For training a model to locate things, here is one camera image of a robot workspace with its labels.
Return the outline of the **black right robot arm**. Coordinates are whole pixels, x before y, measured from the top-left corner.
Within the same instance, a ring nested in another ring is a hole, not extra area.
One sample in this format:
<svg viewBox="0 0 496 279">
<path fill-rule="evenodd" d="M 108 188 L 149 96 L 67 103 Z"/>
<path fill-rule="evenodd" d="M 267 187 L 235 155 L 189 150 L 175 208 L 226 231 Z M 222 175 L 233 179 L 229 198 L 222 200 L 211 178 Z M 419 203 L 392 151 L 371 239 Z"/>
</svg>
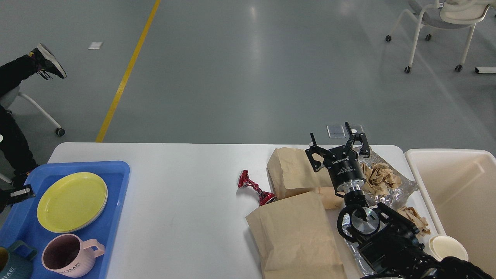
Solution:
<svg viewBox="0 0 496 279">
<path fill-rule="evenodd" d="M 382 202 L 375 207 L 368 204 L 363 191 L 366 177 L 358 158 L 370 157 L 371 149 L 365 133 L 354 132 L 348 122 L 345 127 L 349 134 L 345 145 L 325 149 L 311 134 L 305 154 L 315 172 L 328 171 L 335 195 L 344 200 L 337 230 L 358 245 L 361 257 L 374 271 L 368 278 L 489 279 L 489 274 L 469 261 L 454 256 L 437 260 L 427 254 L 414 222 Z"/>
</svg>

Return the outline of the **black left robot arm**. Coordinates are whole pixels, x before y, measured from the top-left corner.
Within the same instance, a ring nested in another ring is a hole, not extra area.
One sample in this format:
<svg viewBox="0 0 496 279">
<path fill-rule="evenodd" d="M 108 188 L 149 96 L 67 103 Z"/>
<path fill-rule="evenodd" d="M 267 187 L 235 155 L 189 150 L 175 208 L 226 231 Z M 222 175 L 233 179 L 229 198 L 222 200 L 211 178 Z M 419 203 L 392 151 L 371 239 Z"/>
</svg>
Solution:
<svg viewBox="0 0 496 279">
<path fill-rule="evenodd" d="M 2 189 L 0 191 L 0 213 L 2 213 L 8 205 L 20 203 L 29 198 L 34 198 L 35 196 L 36 194 L 30 184 L 14 189 Z"/>
</svg>

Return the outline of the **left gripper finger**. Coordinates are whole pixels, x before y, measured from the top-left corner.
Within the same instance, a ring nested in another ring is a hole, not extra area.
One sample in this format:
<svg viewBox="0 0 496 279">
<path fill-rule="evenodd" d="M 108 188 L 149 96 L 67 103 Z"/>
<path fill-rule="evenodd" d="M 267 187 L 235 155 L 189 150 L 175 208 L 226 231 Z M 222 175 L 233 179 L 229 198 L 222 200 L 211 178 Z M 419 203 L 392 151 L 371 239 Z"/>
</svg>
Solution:
<svg viewBox="0 0 496 279">
<path fill-rule="evenodd" d="M 19 203 L 29 198 L 34 198 L 34 193 L 31 185 L 23 185 L 19 189 L 13 189 L 9 193 L 9 203 Z"/>
</svg>

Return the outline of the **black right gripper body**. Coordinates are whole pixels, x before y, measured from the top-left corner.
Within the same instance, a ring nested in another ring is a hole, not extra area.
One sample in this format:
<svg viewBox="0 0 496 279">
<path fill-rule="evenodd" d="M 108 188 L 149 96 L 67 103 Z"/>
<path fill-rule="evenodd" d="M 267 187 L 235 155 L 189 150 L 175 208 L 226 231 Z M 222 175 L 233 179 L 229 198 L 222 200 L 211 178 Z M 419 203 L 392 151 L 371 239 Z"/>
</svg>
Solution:
<svg viewBox="0 0 496 279">
<path fill-rule="evenodd" d="M 365 184 L 358 152 L 343 145 L 326 151 L 325 166 L 336 192 L 348 192 L 349 188 L 361 188 Z"/>
</svg>

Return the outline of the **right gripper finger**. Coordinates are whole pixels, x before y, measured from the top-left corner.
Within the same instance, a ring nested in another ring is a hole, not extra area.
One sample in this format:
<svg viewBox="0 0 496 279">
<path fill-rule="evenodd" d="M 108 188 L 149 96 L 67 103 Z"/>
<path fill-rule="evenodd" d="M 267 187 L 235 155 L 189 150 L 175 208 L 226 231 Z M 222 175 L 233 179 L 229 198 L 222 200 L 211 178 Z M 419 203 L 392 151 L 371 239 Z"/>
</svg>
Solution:
<svg viewBox="0 0 496 279">
<path fill-rule="evenodd" d="M 325 168 L 327 170 L 330 169 L 331 163 L 329 159 L 333 158 L 333 153 L 330 150 L 318 146 L 313 133 L 310 133 L 310 137 L 312 142 L 310 143 L 309 148 L 305 150 L 305 154 L 311 164 L 313 171 L 318 172 L 322 168 Z M 319 155 L 324 160 L 322 162 L 316 160 L 313 156 L 314 154 Z"/>
<path fill-rule="evenodd" d="M 370 146 L 367 142 L 367 138 L 364 132 L 353 132 L 349 122 L 345 122 L 345 128 L 346 131 L 349 134 L 349 138 L 344 145 L 344 148 L 342 150 L 342 157 L 343 158 L 358 158 L 358 157 L 363 157 L 363 158 L 369 158 L 370 157 Z M 353 150 L 353 146 L 355 142 L 358 141 L 361 146 L 358 150 Z"/>
</svg>

